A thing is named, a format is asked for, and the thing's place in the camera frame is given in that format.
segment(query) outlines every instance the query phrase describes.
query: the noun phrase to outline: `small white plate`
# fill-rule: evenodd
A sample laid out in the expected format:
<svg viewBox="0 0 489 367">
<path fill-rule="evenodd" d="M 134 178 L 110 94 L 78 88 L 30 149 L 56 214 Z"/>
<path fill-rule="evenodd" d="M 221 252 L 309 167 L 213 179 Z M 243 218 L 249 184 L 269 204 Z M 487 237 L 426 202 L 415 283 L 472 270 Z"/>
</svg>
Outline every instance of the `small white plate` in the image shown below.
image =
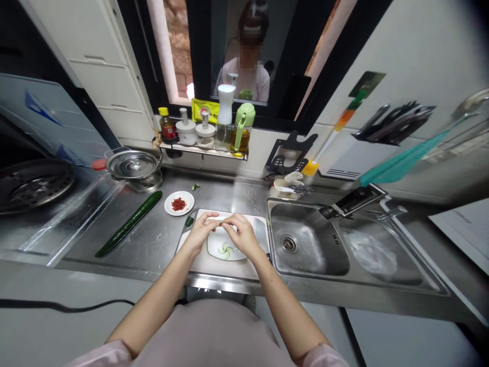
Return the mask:
<svg viewBox="0 0 489 367">
<path fill-rule="evenodd" d="M 178 198 L 181 198 L 183 201 L 185 201 L 185 207 L 180 211 L 175 211 L 173 210 L 172 202 L 173 200 Z M 169 195 L 165 200 L 165 210 L 167 211 L 168 214 L 178 217 L 190 212 L 190 210 L 194 207 L 194 204 L 195 204 L 195 199 L 190 192 L 177 191 Z"/>
<path fill-rule="evenodd" d="M 215 232 L 209 233 L 207 237 L 207 252 L 219 260 L 239 261 L 246 259 L 246 255 L 236 248 L 231 237 L 222 227 L 217 227 Z"/>
</svg>

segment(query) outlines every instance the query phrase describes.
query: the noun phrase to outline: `white bottle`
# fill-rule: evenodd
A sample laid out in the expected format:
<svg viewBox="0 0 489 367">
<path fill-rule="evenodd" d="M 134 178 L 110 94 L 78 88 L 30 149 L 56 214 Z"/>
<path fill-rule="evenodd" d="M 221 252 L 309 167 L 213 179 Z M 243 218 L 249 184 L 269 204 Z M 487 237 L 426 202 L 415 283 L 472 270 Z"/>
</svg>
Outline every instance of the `white bottle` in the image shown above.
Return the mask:
<svg viewBox="0 0 489 367">
<path fill-rule="evenodd" d="M 234 125 L 233 100 L 236 87 L 229 84 L 218 86 L 219 94 L 219 115 L 218 123 L 215 126 L 215 148 L 219 150 L 229 150 L 231 144 L 231 134 Z"/>
</svg>

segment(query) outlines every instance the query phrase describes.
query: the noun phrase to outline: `chopped red chili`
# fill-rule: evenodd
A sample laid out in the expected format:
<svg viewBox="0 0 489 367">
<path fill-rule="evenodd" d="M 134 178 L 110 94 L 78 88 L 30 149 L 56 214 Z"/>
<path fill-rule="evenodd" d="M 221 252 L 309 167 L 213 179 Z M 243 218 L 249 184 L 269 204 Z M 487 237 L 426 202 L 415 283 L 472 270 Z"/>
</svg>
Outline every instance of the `chopped red chili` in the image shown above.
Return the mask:
<svg viewBox="0 0 489 367">
<path fill-rule="evenodd" d="M 185 203 L 185 201 L 182 200 L 182 198 L 177 198 L 172 202 L 172 208 L 176 212 L 185 208 L 186 205 L 187 204 Z"/>
</svg>

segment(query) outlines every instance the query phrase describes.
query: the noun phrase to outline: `window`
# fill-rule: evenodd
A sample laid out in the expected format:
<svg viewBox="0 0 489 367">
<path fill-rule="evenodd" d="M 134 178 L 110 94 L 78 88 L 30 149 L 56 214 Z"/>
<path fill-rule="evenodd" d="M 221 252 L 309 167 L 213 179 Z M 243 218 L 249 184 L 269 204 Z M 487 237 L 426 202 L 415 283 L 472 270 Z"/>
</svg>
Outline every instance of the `window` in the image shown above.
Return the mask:
<svg viewBox="0 0 489 367">
<path fill-rule="evenodd" d="M 254 126 L 305 135 L 392 0 L 119 0 L 151 106 L 179 115 L 192 96 L 233 112 L 255 105 Z"/>
</svg>

